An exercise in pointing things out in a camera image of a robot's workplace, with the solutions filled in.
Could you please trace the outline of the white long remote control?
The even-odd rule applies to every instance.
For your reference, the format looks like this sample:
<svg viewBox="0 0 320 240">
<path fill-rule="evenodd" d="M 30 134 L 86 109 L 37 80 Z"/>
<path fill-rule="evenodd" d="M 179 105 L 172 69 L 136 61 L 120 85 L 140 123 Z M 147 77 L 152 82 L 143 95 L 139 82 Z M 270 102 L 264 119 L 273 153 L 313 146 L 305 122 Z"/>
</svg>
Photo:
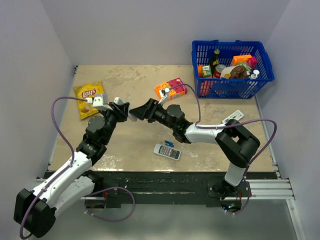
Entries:
<svg viewBox="0 0 320 240">
<path fill-rule="evenodd" d="M 120 97 L 115 97 L 114 100 L 113 100 L 113 102 L 114 102 L 115 104 L 117 104 L 117 105 L 120 105 L 120 106 L 122 106 L 122 105 L 125 104 L 125 102 L 124 102 Z M 130 113 L 130 110 L 131 110 L 131 107 L 129 106 L 129 107 L 128 107 L 127 117 L 128 117 L 132 122 L 136 122 L 136 121 L 137 121 L 137 118 Z"/>
</svg>

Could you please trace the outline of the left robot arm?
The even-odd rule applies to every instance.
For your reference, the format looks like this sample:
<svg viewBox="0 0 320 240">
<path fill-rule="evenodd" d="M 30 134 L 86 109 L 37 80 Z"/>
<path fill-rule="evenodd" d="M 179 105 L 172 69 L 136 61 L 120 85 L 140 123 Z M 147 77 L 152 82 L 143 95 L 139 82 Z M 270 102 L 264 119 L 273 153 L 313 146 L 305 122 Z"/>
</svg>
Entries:
<svg viewBox="0 0 320 240">
<path fill-rule="evenodd" d="M 99 196 L 103 192 L 101 181 L 84 174 L 106 152 L 116 125 L 129 119 L 130 104 L 118 98 L 93 106 L 101 114 L 89 120 L 82 141 L 71 149 L 71 157 L 41 184 L 17 194 L 13 219 L 20 225 L 20 239 L 43 237 L 64 209 L 81 197 Z"/>
</svg>

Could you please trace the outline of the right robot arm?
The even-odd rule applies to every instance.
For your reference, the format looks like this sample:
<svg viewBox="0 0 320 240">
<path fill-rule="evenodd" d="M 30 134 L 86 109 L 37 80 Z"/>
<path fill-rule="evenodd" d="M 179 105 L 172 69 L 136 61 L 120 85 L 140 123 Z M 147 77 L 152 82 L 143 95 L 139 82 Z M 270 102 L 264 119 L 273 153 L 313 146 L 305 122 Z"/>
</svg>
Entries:
<svg viewBox="0 0 320 240">
<path fill-rule="evenodd" d="M 180 143 L 217 144 L 230 164 L 223 180 L 212 189 L 219 193 L 222 199 L 233 197 L 241 190 L 240 183 L 249 161 L 261 143 L 237 120 L 229 120 L 225 125 L 199 125 L 186 120 L 180 105 L 171 104 L 163 108 L 162 104 L 153 98 L 144 105 L 131 109 L 129 113 L 141 121 L 158 122 L 168 127 Z"/>
</svg>

